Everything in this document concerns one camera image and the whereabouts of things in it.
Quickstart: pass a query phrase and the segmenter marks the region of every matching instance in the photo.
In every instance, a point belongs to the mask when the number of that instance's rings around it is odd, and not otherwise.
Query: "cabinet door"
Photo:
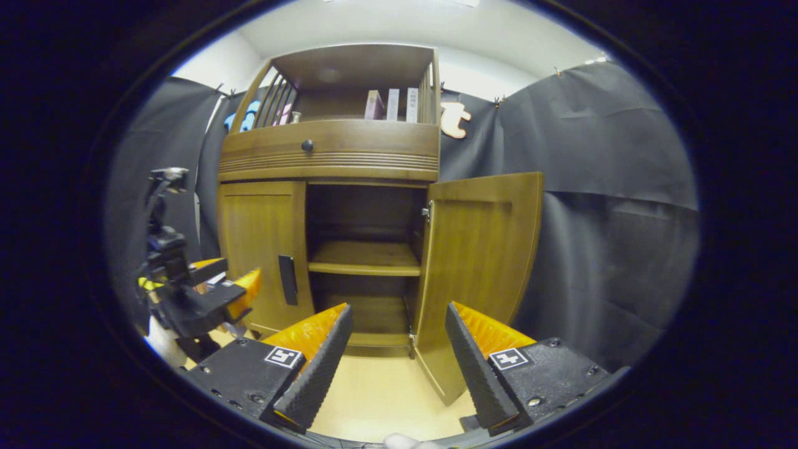
[[[537,249],[543,174],[441,182],[429,186],[428,199],[414,346],[449,404],[465,381],[444,328],[446,306],[455,300],[502,323],[515,316]]]
[[[244,318],[270,335],[313,315],[305,249],[305,183],[244,182],[219,187],[219,243],[235,279],[261,268],[261,287]],[[278,257],[294,258],[296,305],[286,301]]]

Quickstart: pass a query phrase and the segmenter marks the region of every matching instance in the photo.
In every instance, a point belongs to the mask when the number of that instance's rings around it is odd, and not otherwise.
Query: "cabinet top shelf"
[[[311,256],[312,272],[367,276],[420,276],[421,263],[405,243],[329,240]]]
[[[395,44],[328,46],[271,60],[299,90],[418,86],[434,49]]]

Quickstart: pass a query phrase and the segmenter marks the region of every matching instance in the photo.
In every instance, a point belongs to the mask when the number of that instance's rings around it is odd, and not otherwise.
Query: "drawer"
[[[312,149],[302,143],[312,141]],[[308,121],[224,140],[219,180],[364,177],[437,181],[437,125],[382,120]]]

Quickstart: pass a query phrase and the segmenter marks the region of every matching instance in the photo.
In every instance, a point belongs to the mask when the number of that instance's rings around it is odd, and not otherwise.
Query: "white book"
[[[418,123],[418,88],[416,87],[407,89],[407,114],[405,121]]]
[[[382,97],[380,97],[379,90],[370,90],[369,98],[365,101],[365,116],[366,120],[382,120],[382,112],[385,105],[382,104]]]
[[[385,119],[396,121],[399,118],[399,89],[388,89],[388,111]]]

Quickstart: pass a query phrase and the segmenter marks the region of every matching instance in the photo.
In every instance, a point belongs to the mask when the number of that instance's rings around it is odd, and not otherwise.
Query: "door hinge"
[[[427,207],[421,209],[421,216],[427,221],[427,224],[433,218],[433,202],[432,200],[427,202]]]

